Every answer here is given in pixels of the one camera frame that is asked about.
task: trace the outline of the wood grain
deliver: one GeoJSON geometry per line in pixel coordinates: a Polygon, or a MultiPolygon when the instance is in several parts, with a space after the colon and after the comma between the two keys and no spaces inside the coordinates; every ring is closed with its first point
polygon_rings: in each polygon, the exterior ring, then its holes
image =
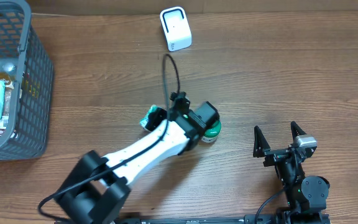
{"type": "MultiPolygon", "coordinates": [[[[358,11],[195,14],[190,48],[172,53],[193,108],[209,100],[223,131],[169,158],[139,180],[123,213],[155,218],[255,213],[280,189],[252,157],[253,127],[272,148],[291,143],[295,120],[319,141],[303,167],[331,183],[333,223],[358,222],[358,11]]],[[[138,122],[163,104],[158,16],[37,18],[56,70],[47,152],[0,162],[0,223],[52,223],[37,204],[78,158],[122,149],[145,133],[138,122]]],[[[173,73],[168,80],[175,88],[173,73]]],[[[275,200],[264,212],[284,205],[275,200]]],[[[49,212],[63,215],[54,203],[49,212]]]]}
{"type": "Polygon", "coordinates": [[[27,0],[33,12],[62,15],[160,14],[183,7],[187,13],[346,11],[358,10],[358,0],[27,0]]]}

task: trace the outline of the black cable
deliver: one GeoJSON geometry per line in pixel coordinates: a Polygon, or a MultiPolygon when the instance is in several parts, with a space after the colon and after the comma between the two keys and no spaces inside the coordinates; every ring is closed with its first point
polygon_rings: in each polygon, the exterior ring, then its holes
{"type": "Polygon", "coordinates": [[[177,75],[177,84],[178,84],[178,90],[177,90],[177,94],[179,95],[180,92],[180,81],[179,81],[179,73],[178,73],[178,68],[177,65],[175,64],[175,61],[173,60],[172,56],[170,54],[165,54],[164,58],[162,59],[162,73],[165,74],[165,61],[167,59],[167,57],[169,57],[169,59],[172,62],[173,68],[175,69],[176,75],[177,75]]]}
{"type": "Polygon", "coordinates": [[[286,218],[287,222],[290,220],[291,215],[293,215],[294,213],[296,213],[295,210],[292,210],[292,211],[290,211],[290,212],[288,213],[287,218],[286,218]]]}
{"type": "Polygon", "coordinates": [[[281,193],[283,193],[284,191],[287,190],[287,187],[284,187],[283,189],[281,189],[279,192],[275,193],[274,195],[272,195],[270,198],[268,198],[258,209],[258,212],[256,212],[255,214],[255,224],[258,224],[258,217],[259,214],[262,212],[262,210],[264,209],[264,207],[273,199],[277,198],[281,193]]]}
{"type": "Polygon", "coordinates": [[[58,197],[58,196],[61,196],[62,194],[72,190],[72,189],[75,189],[79,186],[82,186],[84,184],[87,184],[91,181],[94,181],[94,180],[98,180],[100,178],[102,178],[104,175],[106,175],[107,173],[109,172],[112,172],[113,170],[117,169],[118,167],[120,166],[123,166],[125,164],[127,164],[128,162],[136,159],[137,157],[141,156],[142,154],[144,154],[145,152],[147,152],[148,150],[152,149],[154,146],[156,146],[165,136],[165,134],[167,133],[168,131],[168,125],[169,125],[169,119],[170,119],[170,113],[169,113],[169,96],[168,96],[168,90],[167,90],[167,81],[166,81],[166,76],[165,76],[165,61],[167,59],[167,57],[171,60],[172,62],[172,65],[175,69],[175,72],[176,72],[176,76],[177,76],[177,82],[178,82],[178,94],[179,94],[179,91],[180,91],[180,82],[179,82],[179,72],[178,72],[178,69],[177,69],[177,66],[175,64],[175,61],[174,59],[172,58],[171,55],[169,54],[165,54],[163,59],[162,59],[162,83],[163,83],[163,90],[164,90],[164,95],[165,95],[165,106],[166,106],[166,110],[167,110],[167,123],[165,125],[165,129],[162,133],[162,135],[153,143],[151,144],[149,147],[143,149],[142,151],[138,152],[137,154],[131,156],[130,158],[128,159],[125,159],[123,160],[122,162],[118,163],[117,165],[113,166],[113,167],[110,167],[106,170],[104,170],[103,172],[100,172],[90,178],[87,178],[77,184],[74,184],[70,187],[67,187],[63,190],[59,190],[57,192],[55,192],[54,194],[51,194],[49,195],[48,197],[44,198],[39,204],[38,204],[38,207],[37,207],[37,210],[38,212],[47,217],[47,218],[52,218],[54,219],[55,221],[59,221],[59,222],[63,222],[63,223],[72,223],[72,221],[68,218],[62,218],[62,217],[57,217],[55,215],[51,215],[49,213],[46,213],[42,210],[42,207],[47,203],[49,202],[50,200],[54,199],[55,197],[58,197]]]}
{"type": "Polygon", "coordinates": [[[292,182],[292,185],[295,184],[297,178],[298,178],[298,169],[299,169],[299,164],[298,164],[298,159],[296,159],[296,150],[294,151],[294,153],[292,154],[293,159],[295,160],[295,178],[292,182]]]}

